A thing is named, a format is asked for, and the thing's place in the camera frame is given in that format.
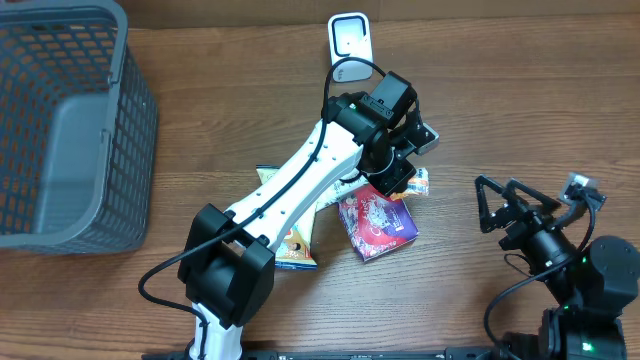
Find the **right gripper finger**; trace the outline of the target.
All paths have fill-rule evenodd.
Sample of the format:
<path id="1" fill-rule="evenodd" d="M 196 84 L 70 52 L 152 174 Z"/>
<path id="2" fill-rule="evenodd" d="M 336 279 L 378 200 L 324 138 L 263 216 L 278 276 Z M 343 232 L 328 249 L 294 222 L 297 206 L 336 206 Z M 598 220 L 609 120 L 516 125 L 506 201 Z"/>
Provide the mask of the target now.
<path id="1" fill-rule="evenodd" d="M 553 213 L 561 207 L 561 203 L 558 200 L 525 185 L 515 178 L 512 178 L 507 182 L 505 190 L 509 194 L 509 198 L 513 198 L 518 205 L 526 206 L 527 208 L 539 211 L 540 213 Z M 536 200 L 537 204 L 529 204 L 517 194 L 517 191 L 520 191 Z"/>
<path id="2" fill-rule="evenodd" d="M 480 229 L 483 233 L 490 233 L 496 228 L 502 228 L 504 226 L 505 211 L 503 209 L 498 209 L 496 211 L 489 210 L 485 187 L 493 190 L 498 195 L 501 195 L 505 188 L 492 178 L 485 175 L 480 175 L 475 179 Z"/>

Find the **red purple liners pack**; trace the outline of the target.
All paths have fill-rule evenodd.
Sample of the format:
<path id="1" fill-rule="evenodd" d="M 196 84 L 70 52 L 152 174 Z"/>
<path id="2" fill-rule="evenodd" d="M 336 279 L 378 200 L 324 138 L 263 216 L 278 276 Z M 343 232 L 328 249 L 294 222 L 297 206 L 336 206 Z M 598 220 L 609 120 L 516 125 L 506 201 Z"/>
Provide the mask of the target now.
<path id="1" fill-rule="evenodd" d="M 338 210 L 352 247 L 364 262 L 412 243 L 419 235 L 405 203 L 382 196 L 371 185 L 344 197 Z"/>

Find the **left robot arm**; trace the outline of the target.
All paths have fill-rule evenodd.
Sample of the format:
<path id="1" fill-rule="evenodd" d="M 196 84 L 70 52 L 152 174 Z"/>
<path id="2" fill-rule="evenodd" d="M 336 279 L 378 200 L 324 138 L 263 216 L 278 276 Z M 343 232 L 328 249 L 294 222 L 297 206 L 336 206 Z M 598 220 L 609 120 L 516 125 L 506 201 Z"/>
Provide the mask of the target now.
<path id="1" fill-rule="evenodd" d="M 297 220 L 354 171 L 385 196 L 404 191 L 416 173 L 408 155 L 435 138 L 411 84 L 388 72 L 372 93 L 328 98 L 306 143 L 269 181 L 225 211 L 202 208 L 178 268 L 196 317 L 188 358 L 240 358 L 242 328 L 271 293 L 276 251 Z"/>

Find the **white conditioner tube gold cap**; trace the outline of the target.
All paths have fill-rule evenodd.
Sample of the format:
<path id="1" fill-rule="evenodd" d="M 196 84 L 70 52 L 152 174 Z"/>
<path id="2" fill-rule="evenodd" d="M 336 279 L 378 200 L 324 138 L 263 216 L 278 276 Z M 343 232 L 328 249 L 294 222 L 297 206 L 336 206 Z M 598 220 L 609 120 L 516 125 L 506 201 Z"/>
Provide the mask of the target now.
<path id="1" fill-rule="evenodd" d="M 368 180 L 363 175 L 355 175 L 349 179 L 339 179 L 330 185 L 317 199 L 316 211 L 321 211 L 339 202 L 345 196 L 368 184 Z"/>

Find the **orange snack packet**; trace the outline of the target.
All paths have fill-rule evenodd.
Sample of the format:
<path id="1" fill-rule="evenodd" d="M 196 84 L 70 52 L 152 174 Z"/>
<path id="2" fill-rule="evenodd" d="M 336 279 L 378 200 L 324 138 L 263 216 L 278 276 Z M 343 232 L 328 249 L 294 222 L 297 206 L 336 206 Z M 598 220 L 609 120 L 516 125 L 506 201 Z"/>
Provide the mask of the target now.
<path id="1" fill-rule="evenodd" d="M 407 188 L 400 193 L 389 196 L 391 200 L 404 199 L 409 196 L 428 196 L 430 191 L 429 172 L 426 168 L 418 168 L 416 174 L 408 181 Z"/>

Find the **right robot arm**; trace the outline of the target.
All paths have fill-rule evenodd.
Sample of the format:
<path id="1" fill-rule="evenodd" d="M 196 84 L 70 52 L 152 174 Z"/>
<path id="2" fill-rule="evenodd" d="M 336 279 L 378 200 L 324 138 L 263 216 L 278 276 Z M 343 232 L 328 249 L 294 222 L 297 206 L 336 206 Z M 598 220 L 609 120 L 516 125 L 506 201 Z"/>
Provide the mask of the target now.
<path id="1" fill-rule="evenodd" d="M 481 353 L 483 359 L 625 359 L 620 317 L 639 295 L 639 251 L 616 236 L 594 237 L 596 216 L 606 201 L 597 180 L 572 172 L 553 199 L 516 179 L 500 184 L 480 175 L 475 180 L 479 224 L 484 233 L 505 232 L 499 245 L 529 266 L 524 280 L 498 294 L 494 308 L 534 282 L 557 301 L 544 311 L 535 334 L 507 332 Z"/>

